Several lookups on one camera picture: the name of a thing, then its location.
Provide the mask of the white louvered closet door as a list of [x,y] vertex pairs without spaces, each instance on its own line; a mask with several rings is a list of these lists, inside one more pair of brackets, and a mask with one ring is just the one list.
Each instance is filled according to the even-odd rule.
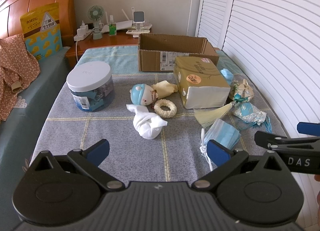
[[319,122],[319,0],[200,0],[196,35],[241,68],[288,136]]

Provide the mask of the teal bed sheet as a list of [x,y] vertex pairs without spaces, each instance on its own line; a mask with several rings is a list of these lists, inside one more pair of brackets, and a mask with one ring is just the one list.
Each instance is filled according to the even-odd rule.
[[1,122],[1,230],[19,223],[11,197],[24,175],[51,107],[63,87],[69,67],[67,48],[39,62],[40,74],[18,94],[16,106]]

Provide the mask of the white cloth bundle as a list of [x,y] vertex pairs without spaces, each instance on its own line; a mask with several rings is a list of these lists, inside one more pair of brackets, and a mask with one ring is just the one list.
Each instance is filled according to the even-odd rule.
[[163,120],[156,113],[149,112],[146,106],[127,104],[126,108],[135,113],[133,126],[144,139],[155,139],[162,128],[168,124],[166,120]]

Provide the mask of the blue face mask stack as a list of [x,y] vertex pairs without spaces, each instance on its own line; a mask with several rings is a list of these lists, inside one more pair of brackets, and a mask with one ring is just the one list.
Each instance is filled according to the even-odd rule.
[[213,171],[214,164],[219,167],[231,157],[226,149],[232,150],[240,136],[235,127],[221,119],[217,119],[208,130],[201,129],[200,151],[210,171]]

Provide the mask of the yellow blue snack bag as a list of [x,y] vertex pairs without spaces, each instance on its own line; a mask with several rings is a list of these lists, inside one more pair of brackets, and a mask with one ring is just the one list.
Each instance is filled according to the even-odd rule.
[[27,50],[41,60],[62,49],[59,4],[37,7],[20,17]]

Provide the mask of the gold tissue pack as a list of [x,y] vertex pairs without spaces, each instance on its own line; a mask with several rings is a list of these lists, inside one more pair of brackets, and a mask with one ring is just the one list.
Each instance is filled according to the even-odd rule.
[[174,76],[186,109],[222,107],[231,89],[224,76],[208,58],[177,56]]

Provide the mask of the white remote control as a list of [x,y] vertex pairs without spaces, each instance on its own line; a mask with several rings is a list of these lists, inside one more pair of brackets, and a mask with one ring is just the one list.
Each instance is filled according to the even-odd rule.
[[126,34],[129,35],[140,35],[140,34],[149,34],[150,30],[148,29],[136,29],[136,30],[128,30]]

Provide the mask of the clear jar white lid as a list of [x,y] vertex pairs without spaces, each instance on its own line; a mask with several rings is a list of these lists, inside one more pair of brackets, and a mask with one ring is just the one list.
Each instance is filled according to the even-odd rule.
[[103,61],[90,61],[76,66],[66,79],[77,107],[85,112],[99,111],[115,98],[110,65]]

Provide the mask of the brown cardboard box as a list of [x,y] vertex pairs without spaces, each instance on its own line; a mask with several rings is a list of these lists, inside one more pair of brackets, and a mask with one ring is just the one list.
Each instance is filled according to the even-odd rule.
[[141,34],[138,43],[138,68],[141,72],[172,72],[177,56],[219,60],[206,38],[169,34]]

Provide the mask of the cream tassel ornament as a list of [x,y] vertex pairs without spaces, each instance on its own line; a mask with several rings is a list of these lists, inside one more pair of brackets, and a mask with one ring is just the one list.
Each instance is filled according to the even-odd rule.
[[202,128],[206,129],[210,127],[217,119],[223,118],[229,111],[231,111],[233,107],[236,106],[236,104],[236,101],[232,101],[215,110],[194,110],[194,116]]

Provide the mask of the green small box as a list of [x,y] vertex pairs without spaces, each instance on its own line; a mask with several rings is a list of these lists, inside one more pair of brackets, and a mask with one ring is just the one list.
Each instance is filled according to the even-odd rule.
[[110,23],[108,25],[109,28],[109,36],[117,35],[117,25],[116,23]]

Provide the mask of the white smart display stand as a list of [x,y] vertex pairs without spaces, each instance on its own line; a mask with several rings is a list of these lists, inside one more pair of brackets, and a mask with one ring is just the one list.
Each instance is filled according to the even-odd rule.
[[140,30],[140,26],[145,22],[145,14],[143,11],[136,11],[134,7],[131,7],[133,29]]

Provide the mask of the wooden nightstand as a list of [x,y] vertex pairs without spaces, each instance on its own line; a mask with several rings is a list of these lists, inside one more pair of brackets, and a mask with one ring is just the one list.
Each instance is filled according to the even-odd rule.
[[126,34],[125,31],[119,31],[117,32],[117,35],[114,36],[109,36],[107,33],[104,33],[103,37],[98,40],[93,40],[93,36],[90,35],[82,41],[75,42],[66,52],[65,58],[69,68],[73,68],[77,63],[76,58],[80,59],[84,52],[89,48],[131,45],[138,45],[138,38],[134,38],[132,35]]

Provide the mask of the white power strip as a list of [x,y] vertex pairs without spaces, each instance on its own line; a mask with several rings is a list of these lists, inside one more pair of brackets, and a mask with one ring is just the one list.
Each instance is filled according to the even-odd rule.
[[84,21],[82,21],[81,26],[77,29],[77,33],[74,36],[74,41],[82,41],[86,39],[91,33],[92,30],[89,29],[88,24],[85,24]]

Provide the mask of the white wifi router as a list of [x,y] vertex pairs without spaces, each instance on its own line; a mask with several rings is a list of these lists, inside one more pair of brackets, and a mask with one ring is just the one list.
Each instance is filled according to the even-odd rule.
[[[116,29],[118,31],[119,30],[123,30],[123,29],[129,29],[129,28],[132,27],[132,24],[133,24],[133,21],[129,19],[127,13],[123,9],[121,11],[124,14],[126,20],[125,21],[116,22]],[[109,26],[108,26],[109,18],[108,18],[107,11],[105,11],[105,16],[106,16],[107,24],[105,24],[103,26],[103,29],[101,30],[102,33],[108,33],[109,32]]]

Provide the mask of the green desk fan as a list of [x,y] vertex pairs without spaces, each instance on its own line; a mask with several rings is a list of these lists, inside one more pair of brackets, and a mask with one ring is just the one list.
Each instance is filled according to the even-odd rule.
[[99,5],[91,6],[87,11],[88,18],[93,21],[93,39],[98,40],[102,38],[102,29],[104,24],[101,22],[101,19],[104,14],[103,7]]

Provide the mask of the blue silver brocade pouch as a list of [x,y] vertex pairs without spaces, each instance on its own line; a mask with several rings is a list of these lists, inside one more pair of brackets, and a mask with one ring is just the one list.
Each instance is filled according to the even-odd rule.
[[270,117],[250,102],[236,104],[232,114],[239,119],[236,126],[240,131],[263,126],[266,132],[272,133]]

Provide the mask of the cream yellow cloth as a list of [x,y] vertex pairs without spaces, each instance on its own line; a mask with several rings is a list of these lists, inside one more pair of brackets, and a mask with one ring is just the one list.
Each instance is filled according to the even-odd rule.
[[154,91],[157,92],[157,99],[163,99],[173,93],[178,92],[176,84],[169,83],[167,80],[158,82],[157,84],[151,85]]

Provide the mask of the light blue plastic glove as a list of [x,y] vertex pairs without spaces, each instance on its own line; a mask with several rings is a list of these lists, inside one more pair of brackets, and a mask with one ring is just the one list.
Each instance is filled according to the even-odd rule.
[[234,75],[232,74],[232,72],[230,72],[228,69],[223,68],[220,70],[220,73],[223,75],[223,77],[225,78],[225,80],[227,81],[228,85],[231,85]]

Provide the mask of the blue hat doll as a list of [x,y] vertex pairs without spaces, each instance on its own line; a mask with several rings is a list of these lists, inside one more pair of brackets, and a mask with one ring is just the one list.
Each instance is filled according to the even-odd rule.
[[130,98],[134,105],[148,106],[157,101],[158,94],[147,84],[136,84],[130,90]]

